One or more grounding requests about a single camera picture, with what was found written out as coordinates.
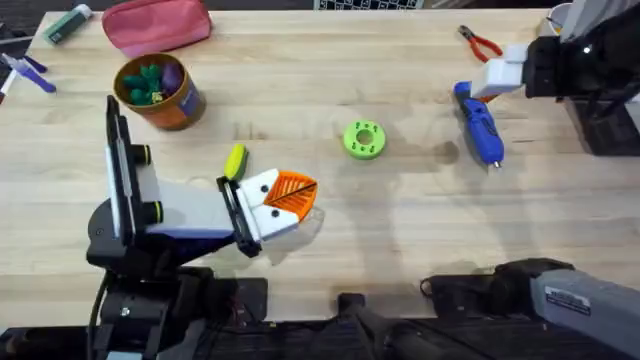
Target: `green toy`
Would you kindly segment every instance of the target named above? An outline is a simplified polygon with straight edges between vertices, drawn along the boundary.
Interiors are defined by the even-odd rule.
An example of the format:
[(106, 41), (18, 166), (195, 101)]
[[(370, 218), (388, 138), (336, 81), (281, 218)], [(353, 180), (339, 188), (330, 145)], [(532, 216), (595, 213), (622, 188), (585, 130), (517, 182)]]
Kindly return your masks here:
[(342, 141), (349, 155), (360, 160), (371, 160), (382, 153), (386, 136), (382, 126), (363, 119), (347, 126)]
[(148, 106), (162, 102), (162, 68), (156, 64), (140, 66), (140, 75), (128, 75), (122, 78), (124, 86), (131, 91), (131, 103), (136, 106)]

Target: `black metal bracket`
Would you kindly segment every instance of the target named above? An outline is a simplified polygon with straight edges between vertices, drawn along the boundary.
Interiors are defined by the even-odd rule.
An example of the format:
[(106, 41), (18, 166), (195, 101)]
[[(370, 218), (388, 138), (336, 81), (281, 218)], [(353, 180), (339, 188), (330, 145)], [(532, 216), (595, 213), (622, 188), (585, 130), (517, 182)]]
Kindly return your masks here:
[(236, 245), (238, 245), (238, 249), (250, 258), (257, 256), (260, 251), (262, 251), (262, 246), (251, 236), (247, 219), (242, 212), (242, 206), (236, 193), (240, 190), (238, 182), (229, 180), (226, 176), (219, 177), (216, 182), (218, 183), (218, 189), (222, 193), (229, 217), (231, 218), (231, 224), (234, 230), (233, 237)]

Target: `cup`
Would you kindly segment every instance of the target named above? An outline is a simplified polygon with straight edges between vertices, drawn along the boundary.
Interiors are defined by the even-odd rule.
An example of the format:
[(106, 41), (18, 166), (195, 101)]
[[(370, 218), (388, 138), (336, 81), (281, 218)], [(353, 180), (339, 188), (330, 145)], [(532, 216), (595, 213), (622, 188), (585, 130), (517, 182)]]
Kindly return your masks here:
[(547, 17), (553, 19), (553, 22), (546, 18), (542, 19), (538, 36), (560, 36), (560, 32), (562, 31), (561, 25), (564, 24), (567, 17), (569, 17), (570, 9), (571, 3), (563, 3), (549, 10)]
[[(168, 63), (180, 65), (184, 74), (182, 85), (180, 85), (178, 91), (156, 104), (134, 105), (131, 102), (129, 90), (124, 86), (122, 79), (126, 75), (138, 75), (141, 65), (156, 64), (162, 67)], [(163, 130), (186, 128), (202, 116), (205, 108), (204, 99), (191, 80), (187, 69), (178, 59), (164, 53), (143, 55), (124, 64), (114, 79), (113, 90), (120, 102)]]

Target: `purple marker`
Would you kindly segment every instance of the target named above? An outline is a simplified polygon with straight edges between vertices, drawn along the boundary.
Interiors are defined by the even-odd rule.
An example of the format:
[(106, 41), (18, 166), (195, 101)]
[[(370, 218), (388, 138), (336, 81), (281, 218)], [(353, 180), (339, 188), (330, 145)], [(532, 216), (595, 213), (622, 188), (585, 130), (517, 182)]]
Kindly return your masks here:
[(35, 72), (24, 61), (16, 60), (15, 58), (12, 58), (11, 56), (4, 53), (2, 54), (2, 61), (4, 61), (7, 65), (9, 65), (18, 74), (38, 84), (38, 86), (40, 86), (42, 90), (44, 90), (45, 92), (48, 92), (48, 93), (56, 92), (55, 85), (47, 82), (47, 80), (42, 78), (42, 76), (38, 75), (38, 73)]
[(31, 65), (32, 68), (36, 69), (40, 74), (44, 74), (47, 72), (47, 67), (35, 61), (31, 56), (25, 55), (23, 59), (27, 60), (27, 62)]

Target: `gray device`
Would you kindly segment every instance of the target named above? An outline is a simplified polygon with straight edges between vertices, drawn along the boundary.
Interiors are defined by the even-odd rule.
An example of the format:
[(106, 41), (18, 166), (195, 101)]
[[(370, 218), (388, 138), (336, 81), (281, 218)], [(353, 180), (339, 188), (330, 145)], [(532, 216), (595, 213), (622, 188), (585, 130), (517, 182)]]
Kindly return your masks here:
[(535, 312), (640, 359), (640, 292), (575, 270), (531, 279)]

